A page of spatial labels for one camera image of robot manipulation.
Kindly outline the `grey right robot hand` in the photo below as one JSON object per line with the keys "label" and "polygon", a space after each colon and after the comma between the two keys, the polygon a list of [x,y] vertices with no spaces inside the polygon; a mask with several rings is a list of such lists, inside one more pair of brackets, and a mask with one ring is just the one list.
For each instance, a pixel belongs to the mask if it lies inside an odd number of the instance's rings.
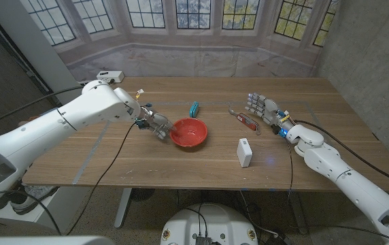
{"label": "grey right robot hand", "polygon": [[259,116],[272,128],[275,135],[286,137],[289,130],[295,126],[287,111],[280,109],[278,104],[264,95],[252,93],[248,95],[248,102],[245,109]]}

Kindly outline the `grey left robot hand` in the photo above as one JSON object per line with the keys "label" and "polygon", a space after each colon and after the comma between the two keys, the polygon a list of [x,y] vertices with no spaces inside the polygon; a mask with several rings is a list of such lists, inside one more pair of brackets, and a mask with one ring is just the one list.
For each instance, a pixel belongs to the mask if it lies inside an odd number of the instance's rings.
{"label": "grey left robot hand", "polygon": [[175,130],[173,123],[166,116],[145,106],[140,107],[135,124],[139,129],[151,131],[160,140],[166,140],[169,134]]}

